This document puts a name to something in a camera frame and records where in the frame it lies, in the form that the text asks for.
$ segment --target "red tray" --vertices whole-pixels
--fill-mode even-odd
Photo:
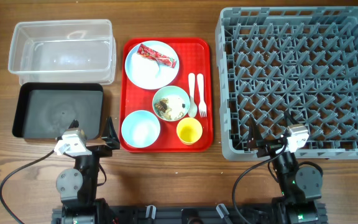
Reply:
[[[191,146],[186,146],[179,140],[176,128],[179,121],[166,122],[160,118],[161,132],[158,139],[149,147],[142,149],[129,146],[122,138],[121,132],[119,140],[124,149],[129,152],[202,152],[210,147],[213,141],[213,115],[212,115],[212,93],[211,93],[211,65],[209,63],[209,46],[199,38],[143,38],[132,39],[124,46],[123,58],[126,58],[129,51],[137,44],[157,40],[171,46],[178,54],[180,67],[177,77],[169,85],[179,86],[189,94],[188,74],[202,73],[205,82],[205,102],[207,106],[207,117],[201,118],[197,111],[195,117],[203,126],[203,135],[200,140]],[[127,78],[125,72],[125,59],[122,62],[122,83],[121,83],[121,105],[119,126],[121,127],[125,117],[137,110],[147,110],[152,113],[152,100],[157,90],[144,90],[135,86]],[[196,84],[195,103],[200,102],[200,95]]]

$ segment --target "white fork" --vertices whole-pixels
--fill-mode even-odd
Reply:
[[[204,101],[204,75],[197,75],[197,85],[198,85],[198,93],[200,93],[200,104],[198,105],[198,111],[200,111],[200,116],[202,118],[206,117],[206,104]]]

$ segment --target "wood grain tabletop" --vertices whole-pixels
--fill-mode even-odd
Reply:
[[[214,141],[197,154],[130,154],[114,151],[101,159],[107,183],[98,197],[110,205],[231,205],[234,181],[257,162],[231,162],[222,156],[219,125],[219,73],[216,67],[214,30],[219,13],[233,6],[341,6],[358,5],[343,0],[168,1],[168,0],[0,0],[0,183],[11,171],[50,152],[54,141],[15,138],[12,124],[20,84],[7,70],[14,26],[22,21],[109,19],[117,42],[116,79],[104,86],[104,113],[118,130],[121,65],[124,44],[135,37],[200,37],[211,48]],[[324,169],[323,198],[330,223],[358,223],[358,161],[313,160]],[[55,187],[57,175],[72,168],[68,157],[50,156],[14,175],[4,187],[4,197],[25,223],[50,223],[53,208],[62,206]],[[239,203],[269,202],[280,188],[267,167],[243,178],[237,189]],[[0,223],[14,223],[0,203]]]

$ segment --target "gray plastic crate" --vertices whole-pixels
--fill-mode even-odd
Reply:
[[[298,158],[358,159],[358,7],[225,8],[215,42],[226,159],[265,159],[247,120],[277,138],[287,109],[310,132]]]

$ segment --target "red candy wrapper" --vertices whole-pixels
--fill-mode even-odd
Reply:
[[[175,59],[160,54],[155,50],[151,49],[150,47],[146,47],[144,44],[140,44],[137,53],[144,58],[155,60],[171,68],[175,68],[175,66],[177,65],[177,61]]]

